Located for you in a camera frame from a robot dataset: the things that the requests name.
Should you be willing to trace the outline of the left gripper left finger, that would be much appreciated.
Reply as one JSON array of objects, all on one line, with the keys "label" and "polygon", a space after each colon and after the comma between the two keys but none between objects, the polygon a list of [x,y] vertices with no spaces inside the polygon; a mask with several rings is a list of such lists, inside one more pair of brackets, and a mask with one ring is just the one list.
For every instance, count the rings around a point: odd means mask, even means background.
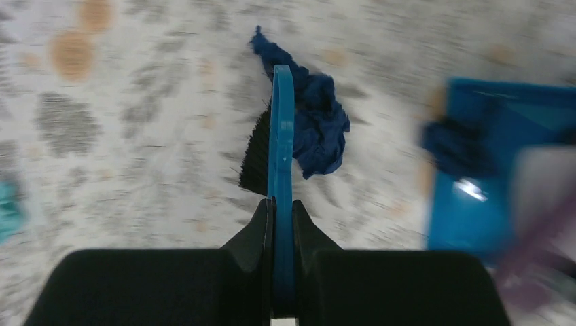
[{"label": "left gripper left finger", "polygon": [[221,247],[244,274],[264,284],[272,276],[275,217],[276,202],[260,200],[248,224]]}]

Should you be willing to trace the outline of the blue dustpan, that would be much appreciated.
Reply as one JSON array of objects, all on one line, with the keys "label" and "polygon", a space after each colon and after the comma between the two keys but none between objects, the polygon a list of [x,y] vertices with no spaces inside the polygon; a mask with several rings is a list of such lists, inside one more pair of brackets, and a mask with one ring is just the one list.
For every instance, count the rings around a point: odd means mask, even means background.
[{"label": "blue dustpan", "polygon": [[493,265],[516,237],[510,199],[516,157],[527,147],[563,144],[574,133],[575,88],[454,78],[446,116],[486,120],[484,144],[497,173],[456,180],[435,166],[427,248],[462,251]]}]

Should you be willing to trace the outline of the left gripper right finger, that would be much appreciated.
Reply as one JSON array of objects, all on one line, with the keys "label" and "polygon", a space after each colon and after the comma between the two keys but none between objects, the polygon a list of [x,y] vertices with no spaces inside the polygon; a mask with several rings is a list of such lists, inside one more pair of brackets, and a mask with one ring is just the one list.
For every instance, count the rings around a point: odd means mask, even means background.
[{"label": "left gripper right finger", "polygon": [[317,253],[341,251],[327,234],[316,226],[301,200],[295,200],[292,208],[294,228],[295,281],[303,283],[310,274]]}]

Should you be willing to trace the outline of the blue hand brush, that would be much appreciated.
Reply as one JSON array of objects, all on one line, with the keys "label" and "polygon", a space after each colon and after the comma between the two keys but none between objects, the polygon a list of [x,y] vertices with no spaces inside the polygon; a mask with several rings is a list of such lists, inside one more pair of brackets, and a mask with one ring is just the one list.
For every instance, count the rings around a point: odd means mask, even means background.
[{"label": "blue hand brush", "polygon": [[288,65],[275,65],[269,107],[242,160],[239,186],[266,197],[263,309],[274,319],[295,316],[292,178],[295,95]]}]

